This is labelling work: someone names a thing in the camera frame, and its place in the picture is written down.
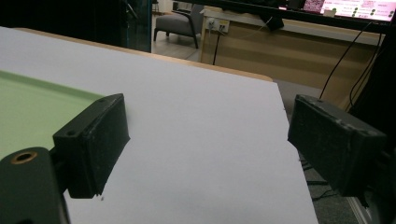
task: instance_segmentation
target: screen display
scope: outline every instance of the screen display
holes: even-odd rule
[[[325,0],[305,0],[304,11],[319,13]]]
[[[396,0],[324,0],[320,13],[325,9],[336,10],[336,16],[390,21],[396,8]]]

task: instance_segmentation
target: black cable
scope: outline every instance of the black cable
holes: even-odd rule
[[[361,86],[363,85],[363,83],[365,82],[365,80],[369,76],[369,74],[371,74],[372,70],[373,70],[373,66],[370,66],[369,70],[364,75],[363,80],[361,81],[361,84],[359,85],[358,89],[355,91],[355,94],[353,94],[352,99],[354,99],[356,97],[356,95],[358,94],[359,90],[361,89]],[[354,104],[350,104],[349,109],[353,108],[354,106],[355,106]]]
[[[327,181],[322,181],[322,180],[307,180],[306,181],[307,185],[310,186],[317,186],[317,185],[321,185],[321,186],[328,186],[329,182]]]
[[[218,46],[219,46],[219,40],[220,40],[220,33],[218,33],[218,42],[216,42],[216,48],[215,48],[215,56],[213,58],[213,65],[215,65],[216,62],[216,55],[218,54]]]
[[[219,28],[219,31],[218,31],[218,42],[216,43],[215,56],[213,58],[213,63],[212,63],[213,65],[215,65],[215,62],[216,62],[216,55],[218,54],[218,46],[219,46],[220,35],[222,34],[221,31],[223,30],[223,28],[224,28],[224,26],[221,25],[220,28]]]
[[[334,69],[332,70],[332,72],[329,74],[329,76],[327,77],[326,83],[324,84],[324,87],[322,89],[322,92],[320,93],[319,99],[321,99],[323,92],[325,91],[327,84],[329,83],[330,78],[332,77],[332,74],[334,73],[335,69],[338,67],[338,64],[340,64],[340,62],[344,59],[344,57],[346,56],[347,52],[350,50],[350,48],[355,44],[356,40],[359,38],[359,36],[361,36],[361,34],[367,29],[367,27],[369,27],[373,22],[375,21],[370,21],[369,23],[367,23],[366,26],[363,27],[363,29],[361,29],[361,31],[358,33],[358,35],[355,37],[355,39],[349,44],[349,46],[347,47],[346,51],[344,52],[343,56],[341,56],[340,60],[338,61],[338,63],[335,65]]]
[[[376,54],[375,61],[376,61],[379,57],[382,56],[382,53],[385,51],[385,49],[387,48],[387,46],[382,46],[381,48],[382,48],[382,50],[381,50],[379,53]],[[355,96],[358,94],[359,89],[361,88],[362,84],[365,82],[365,80],[366,80],[366,78],[368,77],[368,75],[371,74],[371,72],[372,72],[372,70],[373,70],[373,67],[374,67],[374,64],[372,64],[372,65],[370,66],[370,69],[369,69],[369,71],[366,73],[366,75],[364,76],[363,81],[362,81],[361,84],[359,85],[358,90],[355,91],[355,94],[353,95],[353,98],[355,98]]]
[[[316,201],[319,201],[320,199],[328,198],[328,197],[332,197],[332,196],[337,195],[337,193],[334,193],[334,194],[327,194],[327,193],[329,193],[330,191],[332,191],[332,189],[328,189],[328,190],[324,191],[324,193],[322,193],[322,194],[321,194],[320,196],[318,196],[317,198],[312,198],[312,202],[316,202]]]
[[[374,58],[376,58],[375,55],[377,54],[377,52],[379,50],[379,44],[381,43],[381,39],[382,39],[382,34],[379,34],[378,42],[376,43],[375,51],[373,53],[372,58],[370,59],[370,62],[367,64],[366,68],[361,73],[361,76],[358,78],[358,80],[356,81],[355,85],[353,85],[352,89],[349,92],[349,104],[350,104],[351,108],[354,106],[353,105],[353,98],[356,96],[356,92],[357,91],[355,92],[355,95],[353,97],[352,97],[352,93],[355,90],[355,88],[358,85],[358,83],[361,81],[361,78],[362,77],[367,77],[367,75],[370,73],[371,67],[373,66],[372,62],[373,62]]]

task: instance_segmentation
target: floor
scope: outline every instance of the floor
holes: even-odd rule
[[[164,56],[184,59],[188,61],[199,61],[199,50],[195,48],[191,37],[172,35],[169,37],[164,32],[159,32],[157,41],[151,43],[151,52]],[[282,95],[285,109],[288,117],[292,113],[294,97],[296,94],[307,94],[319,97],[320,90],[297,85],[281,80],[274,80],[278,84]],[[314,169],[308,169],[304,172],[307,180],[322,180],[320,175]],[[329,186],[308,186],[311,197],[317,199],[325,191],[331,189]],[[333,191],[329,191],[326,197],[314,201],[315,211],[319,224],[358,224],[358,220],[352,212],[352,209],[346,198],[337,195]]]

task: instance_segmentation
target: glass door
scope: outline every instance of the glass door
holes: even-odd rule
[[[151,0],[121,0],[121,44],[151,52]]]

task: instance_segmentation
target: computer screen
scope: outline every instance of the computer screen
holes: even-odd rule
[[[391,21],[396,0],[289,0],[288,8],[318,14],[327,9],[336,11],[336,17]]]
[[[336,16],[390,21],[396,8],[395,0],[324,0],[320,13],[335,10]]]

